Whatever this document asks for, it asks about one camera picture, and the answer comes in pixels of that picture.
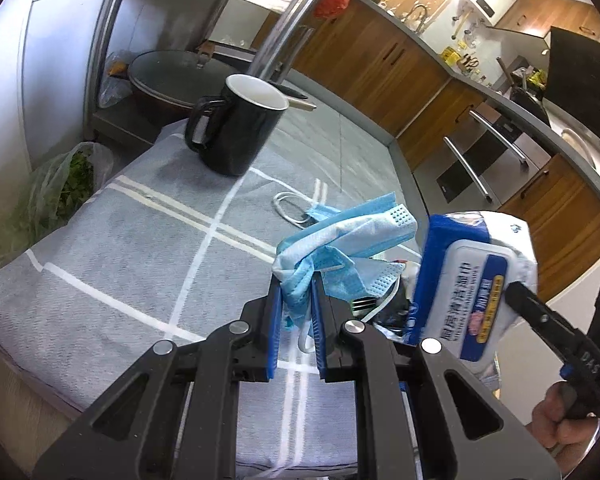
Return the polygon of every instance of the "metal screw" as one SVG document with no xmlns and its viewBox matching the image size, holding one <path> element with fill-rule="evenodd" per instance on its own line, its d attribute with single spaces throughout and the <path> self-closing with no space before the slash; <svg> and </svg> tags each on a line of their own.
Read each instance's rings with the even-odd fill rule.
<svg viewBox="0 0 600 480">
<path fill-rule="evenodd" d="M 244 334 L 249 331 L 249 323 L 246 321 L 234 321 L 229 325 L 229 332 L 232 334 Z"/>
<path fill-rule="evenodd" d="M 426 339 L 423 339 L 420 345 L 427 354 L 437 354 L 442 350 L 442 345 L 440 344 L 440 341 L 438 341 L 437 339 L 433 339 L 432 337 L 427 337 Z"/>
<path fill-rule="evenodd" d="M 344 330 L 350 334 L 359 334 L 365 329 L 365 324 L 357 319 L 350 319 L 344 324 Z"/>
<path fill-rule="evenodd" d="M 166 339 L 162 339 L 154 344 L 154 353 L 158 355 L 167 355 L 173 350 L 173 343 L 171 341 L 167 341 Z"/>
</svg>

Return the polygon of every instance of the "oven handle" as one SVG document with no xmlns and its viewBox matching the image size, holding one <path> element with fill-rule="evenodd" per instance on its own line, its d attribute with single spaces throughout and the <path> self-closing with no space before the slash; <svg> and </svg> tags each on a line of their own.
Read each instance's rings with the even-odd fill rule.
<svg viewBox="0 0 600 480">
<path fill-rule="evenodd" d="M 456 148 L 456 145 L 448 137 L 442 137 L 442 139 L 445 141 L 445 144 L 449 147 L 451 152 L 456 156 L 460 164 L 462 164 L 462 166 L 465 168 L 466 172 L 471 177 L 471 180 L 474 181 L 474 184 L 478 186 L 478 189 L 480 190 L 480 193 L 482 193 L 484 199 L 487 202 L 493 202 L 493 198 L 491 198 L 487 188 L 484 187 L 484 184 L 480 181 L 480 178 L 475 173 L 474 168 L 469 165 L 469 162 L 464 158 L 464 156 L 462 156 L 462 153 L 460 153 L 460 150 Z"/>
<path fill-rule="evenodd" d="M 504 144 L 504 146 L 508 150 L 511 150 L 513 153 L 515 153 L 516 157 L 518 158 L 518 160 L 520 161 L 520 164 L 522 164 L 522 166 L 528 166 L 528 162 L 526 161 L 526 155 L 524 153 L 522 153 L 520 148 L 517 147 L 512 142 L 509 142 L 509 139 L 507 139 L 507 137 L 505 137 L 498 130 L 496 130 L 487 119 L 482 117 L 479 113 L 474 112 L 473 110 L 469 110 L 469 115 L 471 115 L 471 117 L 473 117 L 476 121 L 478 121 L 482 126 L 487 128 L 487 130 L 490 131 L 493 134 L 493 136 L 496 139 L 498 139 L 502 144 Z"/>
</svg>

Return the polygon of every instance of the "red plastic bag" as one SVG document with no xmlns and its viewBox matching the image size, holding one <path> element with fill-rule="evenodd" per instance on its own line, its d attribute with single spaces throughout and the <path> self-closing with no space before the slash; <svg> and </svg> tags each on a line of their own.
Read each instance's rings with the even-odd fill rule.
<svg viewBox="0 0 600 480">
<path fill-rule="evenodd" d="M 349 0 L 320 0 L 314 7 L 316 18 L 337 18 L 349 5 Z"/>
</svg>

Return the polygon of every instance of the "finger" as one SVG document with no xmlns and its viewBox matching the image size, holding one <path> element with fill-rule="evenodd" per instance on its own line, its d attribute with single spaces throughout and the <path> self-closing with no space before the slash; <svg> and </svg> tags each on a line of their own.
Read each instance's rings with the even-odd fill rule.
<svg viewBox="0 0 600 480">
<path fill-rule="evenodd" d="M 588 444 L 598 429 L 598 419 L 588 416 L 581 420 L 563 420 L 557 428 L 556 439 L 560 444 Z"/>
<path fill-rule="evenodd" d="M 558 453 L 555 457 L 555 461 L 563 475 L 570 473 L 580 463 L 588 446 L 589 442 L 571 444 L 565 446 L 564 449 Z"/>
<path fill-rule="evenodd" d="M 546 416 L 545 401 L 538 403 L 531 413 L 529 431 L 546 449 L 552 448 L 558 442 L 555 432 L 558 425 Z"/>
<path fill-rule="evenodd" d="M 563 420 L 566 411 L 564 399 L 560 393 L 564 384 L 566 384 L 564 381 L 553 384 L 546 391 L 546 395 L 544 396 L 544 412 L 546 416 L 554 422 Z"/>
</svg>

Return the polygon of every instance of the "wet wipes package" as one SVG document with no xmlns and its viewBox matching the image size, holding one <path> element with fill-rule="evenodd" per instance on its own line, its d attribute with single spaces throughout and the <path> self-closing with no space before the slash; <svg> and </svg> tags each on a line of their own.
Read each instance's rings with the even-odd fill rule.
<svg viewBox="0 0 600 480">
<path fill-rule="evenodd" d="M 538 266 L 526 222 L 491 211 L 433 215 L 404 342 L 438 339 L 479 374 L 517 315 L 504 289 L 536 291 Z"/>
</svg>

